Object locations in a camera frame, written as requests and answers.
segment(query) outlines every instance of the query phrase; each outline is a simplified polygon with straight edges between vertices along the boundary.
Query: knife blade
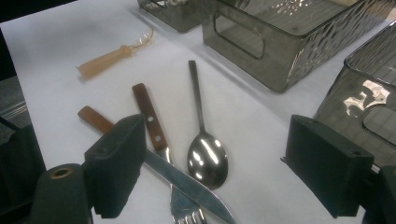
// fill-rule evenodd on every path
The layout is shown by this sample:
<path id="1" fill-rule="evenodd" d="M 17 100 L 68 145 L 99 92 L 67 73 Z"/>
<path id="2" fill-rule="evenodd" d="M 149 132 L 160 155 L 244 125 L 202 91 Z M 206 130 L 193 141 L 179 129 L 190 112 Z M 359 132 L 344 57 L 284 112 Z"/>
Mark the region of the knife blade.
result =
<path id="1" fill-rule="evenodd" d="M 111 124 L 111 122 L 89 106 L 83 107 L 78 112 L 78 116 L 102 133 L 106 133 L 112 128 L 111 125 L 107 125 L 107 128 L 103 128 L 103 125 L 101 124 Z M 217 195 L 192 177 L 179 171 L 171 163 L 157 156 L 150 150 L 147 150 L 145 164 L 160 177 L 172 184 L 175 188 L 179 189 L 193 201 L 212 212 L 214 215 L 220 217 L 227 223 L 235 223 L 230 210 Z"/>

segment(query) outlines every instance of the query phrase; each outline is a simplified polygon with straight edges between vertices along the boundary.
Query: spoon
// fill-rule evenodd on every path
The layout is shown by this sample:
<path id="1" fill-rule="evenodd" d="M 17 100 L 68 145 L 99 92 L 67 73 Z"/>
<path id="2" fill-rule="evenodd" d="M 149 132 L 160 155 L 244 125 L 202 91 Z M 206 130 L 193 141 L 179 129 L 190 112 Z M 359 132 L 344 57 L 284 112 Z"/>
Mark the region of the spoon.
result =
<path id="1" fill-rule="evenodd" d="M 78 71 L 85 79 L 94 77 L 107 69 L 110 65 L 118 62 L 122 58 L 130 57 L 134 50 L 146 46 L 151 40 L 154 31 L 149 28 L 130 46 L 122 45 L 119 49 L 113 50 L 105 55 L 97 57 L 78 67 Z"/>
<path id="2" fill-rule="evenodd" d="M 202 113 L 198 73 L 195 61 L 189 61 L 200 132 L 190 145 L 187 156 L 190 175 L 209 189 L 219 188 L 227 178 L 228 160 L 221 142 L 207 133 Z"/>

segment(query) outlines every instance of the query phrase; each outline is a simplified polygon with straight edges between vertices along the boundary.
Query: metal basket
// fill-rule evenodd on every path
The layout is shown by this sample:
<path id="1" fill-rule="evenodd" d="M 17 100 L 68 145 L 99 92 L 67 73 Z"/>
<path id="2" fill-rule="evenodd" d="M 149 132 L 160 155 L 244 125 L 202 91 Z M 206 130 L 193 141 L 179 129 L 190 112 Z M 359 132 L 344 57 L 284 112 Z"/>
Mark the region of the metal basket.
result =
<path id="1" fill-rule="evenodd" d="M 384 21 L 394 0 L 203 0 L 204 42 L 284 92 Z"/>
<path id="2" fill-rule="evenodd" d="M 201 24 L 201 0 L 137 0 L 139 6 L 180 33 Z"/>
<path id="3" fill-rule="evenodd" d="M 345 59 L 315 119 L 396 164 L 396 22 Z"/>

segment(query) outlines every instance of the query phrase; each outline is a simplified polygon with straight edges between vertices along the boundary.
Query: plastic handle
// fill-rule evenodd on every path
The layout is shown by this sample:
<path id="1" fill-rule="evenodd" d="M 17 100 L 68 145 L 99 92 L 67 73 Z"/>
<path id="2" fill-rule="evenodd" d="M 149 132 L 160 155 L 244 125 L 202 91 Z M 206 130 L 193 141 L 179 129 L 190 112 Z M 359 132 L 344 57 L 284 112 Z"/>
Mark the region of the plastic handle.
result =
<path id="1" fill-rule="evenodd" d="M 131 56 L 132 50 L 128 46 L 122 45 L 119 49 L 111 51 L 103 56 L 90 60 L 87 63 L 82 64 L 78 67 L 78 71 L 84 78 L 91 78 L 114 63 L 118 62 L 122 58 Z"/>

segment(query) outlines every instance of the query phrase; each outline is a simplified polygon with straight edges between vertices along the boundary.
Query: spoon handle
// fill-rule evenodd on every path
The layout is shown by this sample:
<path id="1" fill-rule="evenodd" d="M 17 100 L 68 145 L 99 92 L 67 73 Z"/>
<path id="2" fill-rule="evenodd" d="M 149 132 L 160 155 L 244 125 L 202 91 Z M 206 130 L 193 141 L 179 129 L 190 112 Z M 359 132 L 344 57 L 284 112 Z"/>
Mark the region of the spoon handle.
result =
<path id="1" fill-rule="evenodd" d="M 199 120 L 199 129 L 200 132 L 202 133 L 205 132 L 205 125 L 204 125 L 204 116 L 202 113 L 201 93 L 199 92 L 197 65 L 195 61 L 189 61 L 189 67 L 190 67 L 190 74 L 192 79 L 192 87 L 194 90 L 195 105 Z"/>

